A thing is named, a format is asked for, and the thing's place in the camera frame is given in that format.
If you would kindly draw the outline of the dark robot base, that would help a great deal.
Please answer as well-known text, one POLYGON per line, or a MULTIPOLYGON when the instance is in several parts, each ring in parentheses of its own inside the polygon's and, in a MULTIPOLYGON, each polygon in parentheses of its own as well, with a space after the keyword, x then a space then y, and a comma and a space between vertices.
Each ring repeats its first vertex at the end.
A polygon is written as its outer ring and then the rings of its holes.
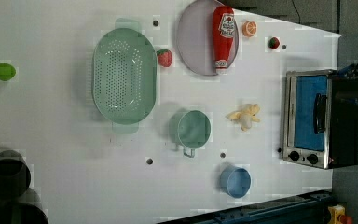
POLYGON ((31 180, 31 171, 19 152, 0 152, 0 224, 49 224, 40 207, 21 200, 27 197, 31 180))

